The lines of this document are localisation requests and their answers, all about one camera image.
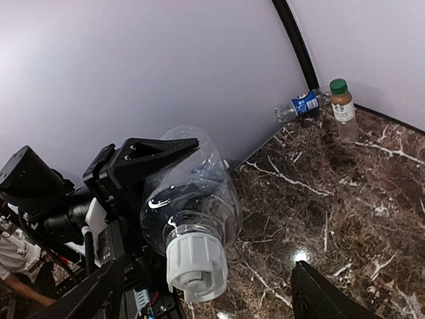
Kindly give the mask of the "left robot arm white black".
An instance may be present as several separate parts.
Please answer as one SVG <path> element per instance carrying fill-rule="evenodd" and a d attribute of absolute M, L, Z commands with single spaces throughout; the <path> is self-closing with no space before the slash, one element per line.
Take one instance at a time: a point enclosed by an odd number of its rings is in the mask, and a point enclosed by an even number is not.
<path fill-rule="evenodd" d="M 86 245 L 86 270 L 118 260 L 124 290 L 152 285 L 159 266 L 139 226 L 142 193 L 154 173 L 180 163 L 199 147 L 195 138 L 147 140 L 130 138 L 122 147 L 100 150 L 83 175 L 84 186 L 63 178 L 29 146 L 13 154 L 1 170 L 1 200 L 17 208 L 11 219 L 35 243 L 76 261 L 69 243 Z"/>

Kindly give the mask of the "Pepsi bottle blue cap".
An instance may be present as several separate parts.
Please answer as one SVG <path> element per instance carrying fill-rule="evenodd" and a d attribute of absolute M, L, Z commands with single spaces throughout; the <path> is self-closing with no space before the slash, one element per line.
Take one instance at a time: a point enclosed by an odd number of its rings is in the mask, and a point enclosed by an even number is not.
<path fill-rule="evenodd" d="M 305 92 L 289 102 L 275 107 L 274 114 L 281 123 L 289 123 L 297 118 L 315 116 L 331 97 L 330 89 L 326 86 Z"/>

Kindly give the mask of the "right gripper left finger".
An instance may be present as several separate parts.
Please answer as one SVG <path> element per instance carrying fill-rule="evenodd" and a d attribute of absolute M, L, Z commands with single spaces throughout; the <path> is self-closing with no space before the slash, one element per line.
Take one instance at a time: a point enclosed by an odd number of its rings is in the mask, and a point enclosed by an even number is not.
<path fill-rule="evenodd" d="M 93 318 L 103 307 L 109 310 L 106 318 L 118 318 L 124 274 L 121 263 L 110 261 L 69 294 L 46 309 L 47 318 Z"/>

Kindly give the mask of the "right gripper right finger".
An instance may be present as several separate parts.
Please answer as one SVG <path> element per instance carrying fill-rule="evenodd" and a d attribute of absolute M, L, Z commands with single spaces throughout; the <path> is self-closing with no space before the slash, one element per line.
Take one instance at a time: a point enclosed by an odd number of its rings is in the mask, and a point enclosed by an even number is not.
<path fill-rule="evenodd" d="M 305 261 L 296 262 L 291 275 L 295 318 L 378 318 L 332 285 Z"/>

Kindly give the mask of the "clear bottle without label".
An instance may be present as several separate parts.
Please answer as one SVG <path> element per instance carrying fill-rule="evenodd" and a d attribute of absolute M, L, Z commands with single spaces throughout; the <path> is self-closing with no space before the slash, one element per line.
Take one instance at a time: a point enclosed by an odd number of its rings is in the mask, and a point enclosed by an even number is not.
<path fill-rule="evenodd" d="M 203 129 L 190 125 L 173 128 L 162 138 L 196 138 L 199 147 L 177 165 L 145 180 L 139 218 L 148 245 L 165 255 L 177 237 L 206 233 L 229 247 L 242 228 L 242 208 L 213 140 Z"/>

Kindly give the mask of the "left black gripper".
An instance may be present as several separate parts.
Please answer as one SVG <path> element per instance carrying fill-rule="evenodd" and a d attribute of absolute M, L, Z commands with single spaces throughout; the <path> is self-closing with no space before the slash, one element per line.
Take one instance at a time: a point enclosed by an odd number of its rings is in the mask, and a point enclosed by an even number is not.
<path fill-rule="evenodd" d="M 197 138 L 152 140 L 129 138 L 122 147 L 110 144 L 100 151 L 83 174 L 90 193 L 105 209 L 106 221 L 119 221 L 122 246 L 116 259 L 134 264 L 143 239 L 139 214 L 146 177 L 171 167 L 199 148 Z"/>

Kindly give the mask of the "white bottle cap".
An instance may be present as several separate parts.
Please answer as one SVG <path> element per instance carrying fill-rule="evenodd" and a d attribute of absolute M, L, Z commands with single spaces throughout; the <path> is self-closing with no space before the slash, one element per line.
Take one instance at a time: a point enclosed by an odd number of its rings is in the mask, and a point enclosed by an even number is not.
<path fill-rule="evenodd" d="M 167 246 L 167 284 L 170 292 L 183 292 L 187 302 L 208 302 L 227 287 L 228 267 L 224 248 L 206 233 L 179 235 Z"/>

